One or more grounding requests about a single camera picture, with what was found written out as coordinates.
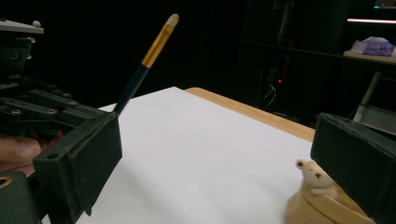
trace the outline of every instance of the brush handle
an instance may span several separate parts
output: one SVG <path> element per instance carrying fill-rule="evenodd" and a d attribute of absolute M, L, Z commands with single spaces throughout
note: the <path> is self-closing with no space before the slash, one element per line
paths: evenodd
<path fill-rule="evenodd" d="M 117 112 L 118 114 L 121 113 L 121 111 L 126 106 L 126 104 L 128 104 L 131 97 L 134 96 L 137 89 L 139 89 L 140 84 L 143 82 L 143 79 L 145 79 L 146 74 L 148 72 L 149 72 L 149 68 L 147 68 L 143 64 L 140 64 L 137 67 L 136 71 L 134 72 L 134 75 L 129 80 L 119 101 L 117 102 L 116 106 L 114 107 L 114 110 L 113 110 L 114 112 Z"/>

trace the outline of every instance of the black foam pad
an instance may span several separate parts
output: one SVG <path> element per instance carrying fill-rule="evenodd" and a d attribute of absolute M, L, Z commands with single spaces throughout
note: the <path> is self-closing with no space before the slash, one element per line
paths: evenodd
<path fill-rule="evenodd" d="M 395 141 L 353 120 L 321 113 L 311 158 L 368 217 L 378 224 L 396 223 Z"/>

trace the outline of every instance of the white sheet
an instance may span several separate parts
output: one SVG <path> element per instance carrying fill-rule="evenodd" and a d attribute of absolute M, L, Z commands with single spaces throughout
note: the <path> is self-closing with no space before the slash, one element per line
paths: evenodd
<path fill-rule="evenodd" d="M 132 99 L 120 132 L 123 158 L 78 223 L 281 224 L 312 145 L 178 88 Z"/>

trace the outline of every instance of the wooden table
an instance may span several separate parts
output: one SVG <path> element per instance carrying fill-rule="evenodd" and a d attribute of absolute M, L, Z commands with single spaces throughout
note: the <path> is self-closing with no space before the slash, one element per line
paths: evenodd
<path fill-rule="evenodd" d="M 313 141 L 315 130 L 308 128 L 299 123 L 293 122 L 288 119 L 283 119 L 279 116 L 270 114 L 258 108 L 252 107 L 250 105 L 245 105 L 235 100 L 229 99 L 227 97 L 215 94 L 211 91 L 206 91 L 201 88 L 189 88 L 185 91 L 192 93 L 196 96 L 204 98 L 210 102 L 213 102 L 217 105 L 221 105 L 227 107 L 233 111 L 236 111 L 240 114 L 246 115 L 263 123 L 266 123 L 270 126 L 273 126 L 279 130 L 282 130 L 286 133 L 291 133 L 298 137 L 301 137 L 307 141 Z"/>

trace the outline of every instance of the gold ferrule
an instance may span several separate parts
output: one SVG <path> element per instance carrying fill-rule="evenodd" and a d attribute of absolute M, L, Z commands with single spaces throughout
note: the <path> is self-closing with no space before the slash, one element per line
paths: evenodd
<path fill-rule="evenodd" d="M 160 55 L 161 51 L 163 50 L 163 46 L 165 46 L 166 41 L 174 30 L 175 27 L 172 27 L 169 24 L 165 24 L 163 26 L 160 33 L 157 35 L 157 38 L 149 48 L 145 58 L 143 59 L 143 65 L 145 65 L 147 68 L 150 68 L 154 64 L 158 55 Z"/>

